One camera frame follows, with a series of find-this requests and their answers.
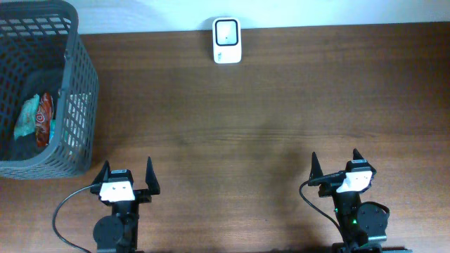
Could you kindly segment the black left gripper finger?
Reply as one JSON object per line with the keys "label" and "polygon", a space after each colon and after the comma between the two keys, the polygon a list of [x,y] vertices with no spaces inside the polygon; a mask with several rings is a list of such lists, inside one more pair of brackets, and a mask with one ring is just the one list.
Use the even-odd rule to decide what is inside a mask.
{"label": "black left gripper finger", "polygon": [[151,195],[160,194],[160,184],[158,183],[157,177],[155,175],[152,159],[150,157],[148,157],[147,159],[145,182]]}
{"label": "black left gripper finger", "polygon": [[101,191],[102,184],[108,182],[109,175],[110,175],[110,163],[109,161],[106,160],[102,166],[102,169],[91,183],[92,187],[90,188],[90,193],[99,194]]}

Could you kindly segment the orange chocolate bar wrapper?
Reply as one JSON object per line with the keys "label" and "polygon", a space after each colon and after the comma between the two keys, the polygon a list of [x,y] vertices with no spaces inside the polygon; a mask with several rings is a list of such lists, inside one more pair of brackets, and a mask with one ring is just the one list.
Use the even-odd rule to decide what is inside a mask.
{"label": "orange chocolate bar wrapper", "polygon": [[39,99],[35,117],[35,136],[39,148],[49,144],[53,112],[53,98],[51,94],[48,92],[43,93]]}

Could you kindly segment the green wet wipes pack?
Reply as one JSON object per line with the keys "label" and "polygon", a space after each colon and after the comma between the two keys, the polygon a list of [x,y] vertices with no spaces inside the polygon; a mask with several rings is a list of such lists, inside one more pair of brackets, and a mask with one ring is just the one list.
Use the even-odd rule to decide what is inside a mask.
{"label": "green wet wipes pack", "polygon": [[39,95],[35,94],[32,98],[24,102],[14,127],[13,137],[15,140],[35,131],[35,118],[39,99]]}

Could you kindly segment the small teal tissue pack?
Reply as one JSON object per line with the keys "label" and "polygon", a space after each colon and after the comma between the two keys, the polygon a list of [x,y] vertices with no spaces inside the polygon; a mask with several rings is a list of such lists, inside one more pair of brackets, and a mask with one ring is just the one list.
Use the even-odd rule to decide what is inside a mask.
{"label": "small teal tissue pack", "polygon": [[49,129],[49,142],[51,142],[56,130],[56,120],[52,119],[50,121],[50,129]]}

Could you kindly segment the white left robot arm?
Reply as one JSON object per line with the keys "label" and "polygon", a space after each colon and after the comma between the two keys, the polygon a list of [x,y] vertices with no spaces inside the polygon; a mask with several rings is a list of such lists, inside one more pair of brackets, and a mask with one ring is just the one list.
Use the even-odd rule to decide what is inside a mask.
{"label": "white left robot arm", "polygon": [[146,188],[134,189],[130,170],[112,170],[106,161],[92,181],[90,193],[111,208],[111,214],[101,218],[93,229],[98,252],[135,252],[137,250],[139,205],[150,203],[160,194],[151,158],[147,159]]}

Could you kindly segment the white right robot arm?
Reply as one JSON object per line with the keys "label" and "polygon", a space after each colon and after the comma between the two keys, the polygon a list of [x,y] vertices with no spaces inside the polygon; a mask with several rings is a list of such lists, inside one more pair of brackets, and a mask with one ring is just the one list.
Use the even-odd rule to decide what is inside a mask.
{"label": "white right robot arm", "polygon": [[[311,154],[311,171],[309,178],[299,187],[302,199],[319,214],[329,219],[342,237],[341,243],[334,243],[332,252],[339,253],[396,253],[409,252],[404,247],[383,247],[387,240],[386,229],[390,209],[377,202],[362,202],[360,194],[371,187],[376,169],[361,155],[357,149],[352,151],[352,159],[345,169],[324,174],[316,153]],[[319,197],[331,197],[334,204],[333,219],[303,194],[305,186],[318,186]]]}

